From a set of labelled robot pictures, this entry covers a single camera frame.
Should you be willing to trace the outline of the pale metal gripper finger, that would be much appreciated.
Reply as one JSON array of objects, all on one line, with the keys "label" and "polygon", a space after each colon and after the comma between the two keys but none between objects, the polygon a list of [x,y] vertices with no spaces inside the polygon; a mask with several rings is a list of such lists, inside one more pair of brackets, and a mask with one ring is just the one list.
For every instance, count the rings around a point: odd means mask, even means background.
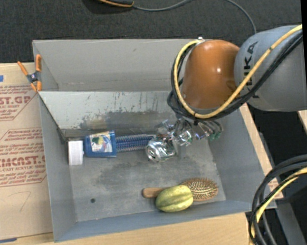
[{"label": "pale metal gripper finger", "polygon": [[157,125],[157,136],[159,138],[174,137],[176,124],[171,123],[169,120],[162,121]]},{"label": "pale metal gripper finger", "polygon": [[193,141],[192,134],[190,131],[174,132],[172,136],[172,144],[177,152],[179,158],[184,158],[186,155],[186,148]]}]

